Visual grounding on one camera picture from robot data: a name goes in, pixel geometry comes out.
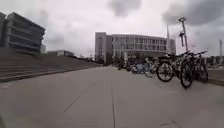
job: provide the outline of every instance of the steps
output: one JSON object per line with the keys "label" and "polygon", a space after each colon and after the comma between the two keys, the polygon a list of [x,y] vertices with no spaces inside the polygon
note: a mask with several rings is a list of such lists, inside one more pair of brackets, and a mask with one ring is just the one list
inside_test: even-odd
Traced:
{"label": "steps", "polygon": [[33,54],[0,49],[0,82],[63,73],[100,65],[69,57]]}

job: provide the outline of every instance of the concrete pavement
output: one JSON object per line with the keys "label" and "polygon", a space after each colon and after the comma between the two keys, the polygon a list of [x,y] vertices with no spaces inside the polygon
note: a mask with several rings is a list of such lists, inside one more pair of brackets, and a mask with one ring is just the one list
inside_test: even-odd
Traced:
{"label": "concrete pavement", "polygon": [[7,128],[223,128],[224,88],[94,68],[0,84]]}

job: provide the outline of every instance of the building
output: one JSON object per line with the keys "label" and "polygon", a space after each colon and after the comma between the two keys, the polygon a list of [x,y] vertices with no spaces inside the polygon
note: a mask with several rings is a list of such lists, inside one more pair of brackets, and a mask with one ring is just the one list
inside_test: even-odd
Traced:
{"label": "building", "polygon": [[96,60],[101,58],[107,61],[111,56],[128,59],[136,57],[136,54],[158,57],[166,53],[176,54],[175,40],[143,35],[107,35],[105,32],[95,34]]}
{"label": "building", "polygon": [[6,18],[2,46],[40,52],[44,34],[43,27],[13,12]]}
{"label": "building", "polygon": [[5,14],[0,12],[0,46],[3,45],[3,32],[4,32],[4,24],[5,24]]}
{"label": "building", "polygon": [[72,52],[66,50],[48,51],[47,54],[54,56],[67,56],[67,57],[74,56]]}
{"label": "building", "polygon": [[95,61],[104,60],[105,63],[112,62],[112,37],[106,32],[95,34]]}

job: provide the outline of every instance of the lamp post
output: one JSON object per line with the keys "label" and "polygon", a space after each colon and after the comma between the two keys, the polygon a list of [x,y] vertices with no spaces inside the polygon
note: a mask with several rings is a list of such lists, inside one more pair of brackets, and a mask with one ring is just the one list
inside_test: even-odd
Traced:
{"label": "lamp post", "polygon": [[186,27],[185,27],[185,22],[186,18],[182,17],[179,19],[179,22],[182,23],[182,27],[183,27],[183,35],[184,35],[184,41],[185,41],[185,47],[186,47],[186,52],[188,51],[188,45],[187,45],[187,33],[186,33]]}

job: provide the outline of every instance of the cloudy sky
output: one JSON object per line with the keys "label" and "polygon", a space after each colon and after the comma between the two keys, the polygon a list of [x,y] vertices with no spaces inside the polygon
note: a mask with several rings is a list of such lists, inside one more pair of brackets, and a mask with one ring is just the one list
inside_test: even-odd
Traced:
{"label": "cloudy sky", "polygon": [[48,50],[94,53],[95,32],[166,37],[166,25],[183,52],[179,17],[187,18],[189,49],[219,54],[223,39],[223,0],[0,0],[0,11],[17,12],[44,26]]}

